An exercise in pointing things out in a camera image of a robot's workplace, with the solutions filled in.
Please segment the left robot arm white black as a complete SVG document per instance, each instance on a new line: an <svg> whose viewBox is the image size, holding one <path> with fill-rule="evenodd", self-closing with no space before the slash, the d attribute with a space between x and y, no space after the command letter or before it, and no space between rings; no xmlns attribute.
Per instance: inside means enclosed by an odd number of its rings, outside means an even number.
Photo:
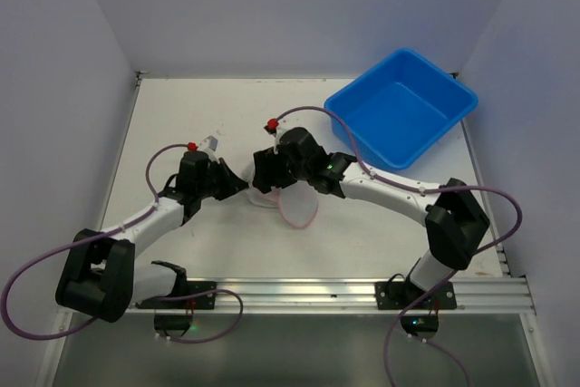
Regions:
<svg viewBox="0 0 580 387"><path fill-rule="evenodd" d="M246 190L246 181L223 159L187 151L150 206L117 227L84 229L74 240L56 287L55 301L113 323L132 305L189 306L186 270L164 261L136 266L136 258L186 223L206 198L223 200Z"/></svg>

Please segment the white mesh laundry bag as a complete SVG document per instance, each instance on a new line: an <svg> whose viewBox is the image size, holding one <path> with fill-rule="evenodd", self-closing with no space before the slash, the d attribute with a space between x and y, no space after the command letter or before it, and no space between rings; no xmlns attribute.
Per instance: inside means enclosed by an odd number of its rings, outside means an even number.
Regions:
<svg viewBox="0 0 580 387"><path fill-rule="evenodd" d="M276 209L286 224L304 229L314 221L319 208L316 190L304 181L298 181L286 188L272 188L262 193L252 185L255 175L253 163L246 165L242 179L249 185L246 195L251 204L261 208Z"/></svg>

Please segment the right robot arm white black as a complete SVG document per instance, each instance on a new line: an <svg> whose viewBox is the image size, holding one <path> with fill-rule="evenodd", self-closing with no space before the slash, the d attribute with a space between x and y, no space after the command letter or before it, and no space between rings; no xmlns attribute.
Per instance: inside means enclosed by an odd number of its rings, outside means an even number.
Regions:
<svg viewBox="0 0 580 387"><path fill-rule="evenodd" d="M354 155L326 152L303 127L255 152L253 164L252 185L263 194L304 182L320 194L368 202L422 225L428 249L398 293L411 301L450 272L467 269L489 228L488 216L461 180L438 185L396 176L387 182L386 172Z"/></svg>

